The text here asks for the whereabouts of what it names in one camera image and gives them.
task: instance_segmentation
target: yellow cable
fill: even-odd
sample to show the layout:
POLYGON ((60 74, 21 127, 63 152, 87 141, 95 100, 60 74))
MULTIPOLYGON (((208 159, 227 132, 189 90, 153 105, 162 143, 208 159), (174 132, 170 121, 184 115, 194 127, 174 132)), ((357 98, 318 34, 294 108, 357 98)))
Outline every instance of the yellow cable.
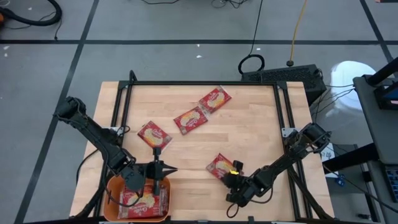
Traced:
POLYGON ((293 34, 293 40, 292 40, 292 49, 290 50, 290 60, 293 60, 293 54, 294 54, 294 41, 296 40, 296 33, 297 33, 297 28, 299 27, 301 18, 304 15, 304 10, 305 10, 305 6, 307 5, 307 0, 304 0, 304 4, 303 7, 301 8, 301 13, 300 16, 298 17, 298 21, 296 24, 296 27, 294 28, 294 34, 293 34))

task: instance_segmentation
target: orange basket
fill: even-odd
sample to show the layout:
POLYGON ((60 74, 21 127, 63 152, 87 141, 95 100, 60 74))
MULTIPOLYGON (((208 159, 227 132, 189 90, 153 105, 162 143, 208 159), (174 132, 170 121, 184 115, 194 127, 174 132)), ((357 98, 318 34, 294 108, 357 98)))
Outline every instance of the orange basket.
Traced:
MULTIPOLYGON (((151 179, 146 180, 147 184, 153 184, 154 181, 151 179)), ((167 213, 161 217, 150 217, 150 218, 125 218, 118 219, 119 214, 119 205, 112 202, 109 199, 108 194, 105 194, 104 200, 104 217, 110 222, 161 222, 166 219, 167 215, 169 215, 170 211, 170 198, 171 198, 171 186, 168 178, 164 178, 164 180, 160 181, 160 184, 166 186, 167 195, 168 195, 168 209, 167 213)), ((110 191, 113 198, 120 198, 120 193, 124 188, 124 179, 121 176, 112 177, 108 182, 108 190, 110 191)))

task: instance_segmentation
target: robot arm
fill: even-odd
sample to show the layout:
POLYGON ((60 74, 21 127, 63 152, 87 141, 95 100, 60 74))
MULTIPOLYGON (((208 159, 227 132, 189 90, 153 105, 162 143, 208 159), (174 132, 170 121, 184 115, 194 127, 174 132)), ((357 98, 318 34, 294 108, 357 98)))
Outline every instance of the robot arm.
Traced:
POLYGON ((86 114, 85 104, 78 98, 68 97, 59 105, 54 116, 58 120, 70 124, 84 135, 102 154, 109 170, 115 176, 121 175, 127 188, 140 191, 146 178, 155 180, 155 194, 159 192, 157 185, 166 175, 177 168, 164 164, 159 160, 160 149, 154 149, 154 161, 148 164, 137 164, 136 158, 127 150, 119 147, 118 134, 111 129, 102 128, 86 114))
POLYGON ((269 166, 256 170, 249 177, 241 176, 243 163, 234 161, 236 169, 226 174, 222 181, 230 189, 226 200, 245 207, 253 196, 262 197, 272 188, 276 177, 297 161, 304 159, 311 152, 321 152, 329 144, 330 133, 324 131, 319 125, 311 123, 300 132, 293 131, 284 139, 288 153, 281 156, 269 166))

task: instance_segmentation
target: food package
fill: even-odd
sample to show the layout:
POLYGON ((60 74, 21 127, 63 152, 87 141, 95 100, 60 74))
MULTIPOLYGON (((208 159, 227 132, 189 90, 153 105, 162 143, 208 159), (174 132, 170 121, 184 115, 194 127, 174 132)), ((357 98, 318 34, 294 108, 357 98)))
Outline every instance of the food package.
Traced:
POLYGON ((225 158, 221 153, 218 154, 216 159, 206 167, 206 170, 211 172, 217 179, 224 177, 230 170, 235 170, 232 162, 225 158))
POLYGON ((199 101, 199 105, 206 109, 209 113, 214 113, 230 99, 231 96, 228 95, 223 87, 219 86, 203 97, 199 101))
POLYGON ((174 119, 175 124, 178 126, 182 134, 187 134, 191 130, 199 127, 207 122, 204 112, 199 106, 186 112, 185 114, 174 119))
MULTIPOLYGON (((160 194, 154 195, 153 188, 153 185, 145 185, 144 195, 134 206, 129 208, 119 206, 118 219, 150 218, 166 215, 169 209, 167 189, 164 185, 160 184, 160 194)), ((126 186, 124 186, 120 193, 120 202, 126 205, 134 203, 137 198, 137 194, 129 190, 126 186)))
POLYGON ((151 148, 159 147, 163 150, 168 143, 172 140, 172 137, 164 132, 154 122, 149 121, 137 135, 142 138, 151 148))

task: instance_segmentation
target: wooden tabletop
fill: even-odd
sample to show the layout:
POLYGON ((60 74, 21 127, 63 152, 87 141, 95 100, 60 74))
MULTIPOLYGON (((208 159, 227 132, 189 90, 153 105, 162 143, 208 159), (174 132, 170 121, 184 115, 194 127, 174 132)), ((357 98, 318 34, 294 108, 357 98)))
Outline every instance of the wooden tabletop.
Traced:
MULTIPOLYGON (((102 84, 93 119, 103 127, 111 123, 117 86, 117 82, 102 84)), ((288 83, 288 87, 296 128, 302 128, 311 122, 303 85, 288 83)), ((124 137, 123 148, 135 156, 138 162, 153 160, 152 149, 137 136, 142 125, 150 120, 173 137, 171 144, 160 156, 168 165, 178 167, 177 172, 169 175, 174 192, 169 213, 172 220, 245 221, 248 216, 254 216, 256 221, 294 221, 286 172, 276 178, 274 196, 269 203, 249 203, 239 209, 235 218, 229 219, 226 216, 226 209, 230 205, 225 201, 228 189, 205 167, 218 153, 222 153, 231 161, 244 162, 243 171, 249 175, 283 155, 283 147, 271 86, 224 86, 232 100, 213 113, 206 124, 182 136, 173 119, 194 108, 197 101, 214 88, 215 86, 133 86, 127 117, 131 131, 124 137)), ((282 92, 280 96, 285 113, 282 92)), ((94 146, 88 143, 85 156, 94 150, 94 146)), ((97 153, 81 168, 70 215, 77 214, 98 188, 102 164, 101 155, 97 153)), ((334 216, 320 156, 308 155, 303 160, 303 166, 309 191, 324 210, 334 216)), ((257 200, 266 200, 269 193, 257 200)), ((298 193, 301 216, 305 217, 299 190, 298 193)))

